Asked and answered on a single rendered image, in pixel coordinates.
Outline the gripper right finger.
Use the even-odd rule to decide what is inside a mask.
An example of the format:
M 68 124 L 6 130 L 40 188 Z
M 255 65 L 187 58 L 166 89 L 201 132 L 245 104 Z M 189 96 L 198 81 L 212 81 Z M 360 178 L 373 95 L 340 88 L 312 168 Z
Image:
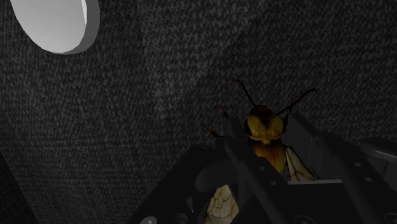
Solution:
M 344 185 L 363 224 L 397 224 L 397 143 L 367 137 L 351 144 L 298 113 L 289 115 L 286 140 L 321 182 Z

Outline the white round plate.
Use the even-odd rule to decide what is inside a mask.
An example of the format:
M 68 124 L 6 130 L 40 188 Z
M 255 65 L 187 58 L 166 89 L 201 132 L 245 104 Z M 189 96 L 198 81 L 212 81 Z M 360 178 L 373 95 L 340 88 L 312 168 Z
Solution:
M 99 0 L 9 0 L 23 31 L 41 49 L 72 55 L 88 50 L 100 26 Z

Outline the yellow bee toy figure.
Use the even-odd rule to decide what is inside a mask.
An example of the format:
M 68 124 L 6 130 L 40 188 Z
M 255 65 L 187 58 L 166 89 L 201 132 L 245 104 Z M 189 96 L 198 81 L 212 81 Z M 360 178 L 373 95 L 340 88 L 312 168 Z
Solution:
M 281 117 L 280 114 L 285 111 L 291 112 L 295 104 L 309 93 L 315 92 L 316 89 L 306 90 L 298 99 L 291 101 L 287 107 L 273 113 L 265 105 L 258 105 L 254 102 L 242 81 L 236 79 L 235 82 L 241 85 L 253 105 L 244 120 L 244 134 L 247 136 L 249 147 L 258 157 L 266 158 L 278 173 L 282 174 L 288 171 L 288 181 L 314 181 L 313 173 L 303 164 L 300 157 L 290 146 L 282 142 L 281 136 L 286 131 L 288 116 Z M 231 224 L 238 212 L 239 208 L 236 200 L 232 198 L 231 187 L 223 185 L 216 189 L 209 201 L 204 224 Z

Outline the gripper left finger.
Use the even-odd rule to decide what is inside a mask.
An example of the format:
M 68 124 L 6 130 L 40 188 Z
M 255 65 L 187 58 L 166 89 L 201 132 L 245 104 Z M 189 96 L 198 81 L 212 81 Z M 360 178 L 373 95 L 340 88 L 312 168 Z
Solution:
M 197 224 L 223 185 L 238 185 L 239 214 L 231 224 L 290 224 L 288 184 L 244 139 L 236 117 L 214 148 L 193 145 L 129 218 L 129 224 Z

